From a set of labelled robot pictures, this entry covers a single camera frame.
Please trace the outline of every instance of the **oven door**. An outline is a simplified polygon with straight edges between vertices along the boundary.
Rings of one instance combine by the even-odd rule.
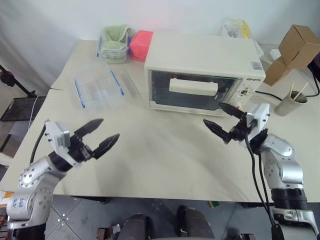
[[[236,77],[156,70],[148,75],[150,107],[193,113],[219,110],[219,103],[227,103],[241,82]]]

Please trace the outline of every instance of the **power cord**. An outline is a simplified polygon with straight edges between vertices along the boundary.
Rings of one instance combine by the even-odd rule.
[[[265,183],[265,179],[264,179],[264,174],[262,172],[262,158],[261,158],[261,153],[258,154],[259,157],[259,172],[260,172],[260,178],[261,178],[261,182],[262,182],[262,187],[263,187],[263,191],[264,191],[264,196],[265,196],[265,203],[266,203],[266,207],[267,207],[267,211],[268,211],[268,215],[271,216],[271,211],[270,211],[270,203],[269,203],[269,198],[268,198],[268,194],[267,194],[267,188],[266,188],[266,183]],[[273,222],[272,225],[275,225],[275,221],[274,219],[271,217],[270,220]]]
[[[35,145],[33,147],[33,150],[32,150],[32,153],[31,153],[31,158],[30,158],[30,164],[32,164],[34,162],[35,154],[36,154],[38,145],[39,145],[40,140],[41,140],[42,136],[44,135],[45,131],[46,131],[46,125],[44,124],[43,128],[42,128],[42,130],[40,132],[40,135],[38,136],[38,138],[37,138],[37,140],[35,142]]]
[[[251,146],[250,146],[250,143],[249,143],[249,139],[248,139],[248,133],[245,134],[245,137],[244,137],[244,140],[245,140],[245,145],[250,153],[250,156],[251,156],[251,160],[252,160],[252,177],[253,177],[253,182],[254,182],[254,185],[255,185],[255,189],[259,195],[259,198],[261,200],[261,203],[266,211],[266,213],[268,214],[268,217],[269,217],[269,220],[270,220],[270,223],[272,226],[275,225],[272,217],[271,217],[271,214],[270,214],[270,206],[269,208],[267,207],[261,193],[260,193],[260,190],[259,190],[259,187],[258,187],[258,183],[257,183],[257,178],[256,178],[256,159],[255,159],[255,155],[254,155],[254,152],[252,151],[251,149]]]
[[[317,94],[315,94],[315,95],[308,95],[308,96],[306,96],[307,98],[313,98],[313,97],[316,97],[316,96],[318,96],[318,95],[320,94],[320,88],[319,88],[319,85],[318,85],[316,76],[315,76],[315,74],[314,74],[313,72],[312,72],[312,76],[313,76],[313,80],[314,80],[314,83],[315,83],[315,87],[316,87],[316,89],[317,89]],[[280,98],[280,97],[278,97],[278,96],[276,96],[276,95],[273,95],[273,94],[271,94],[271,93],[269,93],[269,92],[264,92],[264,91],[255,91],[255,92],[258,93],[258,94],[269,95],[269,96],[271,96],[271,97],[274,97],[275,99],[278,99],[278,100],[282,101],[282,98]]]
[[[306,96],[307,98],[313,98],[313,97],[316,97],[316,96],[318,96],[320,94],[320,89],[319,89],[319,85],[318,85],[316,76],[315,76],[315,74],[313,72],[311,72],[311,73],[312,73],[312,76],[313,76],[313,79],[314,79],[314,83],[315,83],[315,86],[316,86],[316,89],[317,89],[318,93],[315,94],[315,95],[308,95],[308,96]]]
[[[32,110],[31,110],[31,116],[30,116],[30,120],[29,120],[29,125],[28,125],[28,129],[30,128],[30,124],[31,124],[31,119],[32,119],[32,115],[34,114],[34,108],[35,108],[35,105],[36,105],[36,101],[37,99],[39,98],[39,96],[37,96],[34,100],[34,103],[32,105]]]
[[[271,97],[274,97],[275,99],[278,99],[278,100],[282,101],[282,98],[280,98],[280,97],[278,97],[278,96],[276,96],[276,95],[273,95],[273,94],[271,94],[271,93],[269,93],[269,92],[264,92],[264,91],[255,91],[255,92],[258,93],[258,94],[269,95],[269,96],[271,96]]]

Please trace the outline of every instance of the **cup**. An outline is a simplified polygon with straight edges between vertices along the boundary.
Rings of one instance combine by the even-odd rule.
[[[289,94],[275,107],[274,112],[279,116],[286,116],[291,113],[296,108],[305,104],[308,99],[305,95],[300,93],[300,95],[294,100],[298,91],[292,91],[291,96]]]

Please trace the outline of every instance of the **metal stand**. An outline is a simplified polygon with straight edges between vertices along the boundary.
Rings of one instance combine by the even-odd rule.
[[[28,96],[28,98],[35,98],[37,95],[35,94],[36,91],[28,91],[18,80],[15,76],[10,72],[4,69],[3,66],[0,65],[0,79],[4,84],[7,84],[10,87],[13,87],[15,84]]]

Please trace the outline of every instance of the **toaster oven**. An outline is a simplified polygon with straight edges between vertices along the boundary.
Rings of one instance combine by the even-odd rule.
[[[144,63],[150,108],[223,115],[242,108],[266,75],[251,39],[154,32]]]

